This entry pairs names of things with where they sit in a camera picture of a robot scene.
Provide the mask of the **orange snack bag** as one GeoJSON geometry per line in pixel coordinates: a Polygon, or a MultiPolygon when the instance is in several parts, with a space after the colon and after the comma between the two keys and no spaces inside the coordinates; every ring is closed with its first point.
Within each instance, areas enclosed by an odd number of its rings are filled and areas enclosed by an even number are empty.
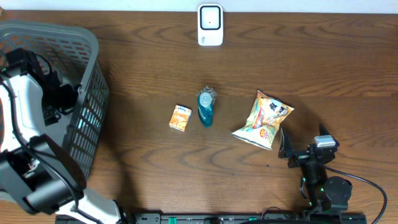
{"type": "Polygon", "coordinates": [[[232,135],[249,144],[271,151],[281,122],[294,109],[279,99],[265,94],[262,90],[258,90],[246,124],[232,135]]]}

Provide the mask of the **blue liquid bottle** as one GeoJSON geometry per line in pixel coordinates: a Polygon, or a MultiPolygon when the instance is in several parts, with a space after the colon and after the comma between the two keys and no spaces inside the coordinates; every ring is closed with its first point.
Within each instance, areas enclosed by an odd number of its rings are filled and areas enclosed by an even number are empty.
{"type": "Polygon", "coordinates": [[[213,124],[214,103],[217,92],[211,87],[204,87],[197,93],[198,115],[202,125],[209,128],[213,124]]]}

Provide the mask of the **orange tissue pack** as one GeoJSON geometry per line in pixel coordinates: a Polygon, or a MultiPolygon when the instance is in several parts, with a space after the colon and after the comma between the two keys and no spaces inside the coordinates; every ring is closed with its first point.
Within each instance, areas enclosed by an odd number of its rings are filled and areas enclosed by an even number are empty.
{"type": "Polygon", "coordinates": [[[172,117],[169,121],[169,127],[185,132],[191,115],[192,110],[190,108],[176,105],[174,112],[172,113],[172,117]]]}

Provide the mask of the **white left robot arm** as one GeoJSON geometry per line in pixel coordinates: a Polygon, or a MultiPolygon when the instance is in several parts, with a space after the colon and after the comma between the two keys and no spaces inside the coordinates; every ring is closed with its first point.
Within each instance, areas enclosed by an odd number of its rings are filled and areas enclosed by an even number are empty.
{"type": "Polygon", "coordinates": [[[1,70],[3,141],[1,187],[25,212],[58,214],[83,223],[132,223],[115,200],[86,186],[79,164],[46,127],[72,109],[78,93],[57,73],[44,73],[43,56],[18,48],[1,70]]]}

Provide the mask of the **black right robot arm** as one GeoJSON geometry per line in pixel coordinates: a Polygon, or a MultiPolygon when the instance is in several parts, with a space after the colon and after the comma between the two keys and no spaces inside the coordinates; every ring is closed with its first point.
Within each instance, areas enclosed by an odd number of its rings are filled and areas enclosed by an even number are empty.
{"type": "Polygon", "coordinates": [[[335,158],[339,142],[319,125],[319,135],[306,150],[296,151],[286,130],[281,131],[278,157],[287,159],[289,168],[299,167],[302,171],[300,191],[309,199],[310,208],[315,213],[343,213],[348,209],[352,183],[342,177],[329,177],[325,164],[335,158]]]}

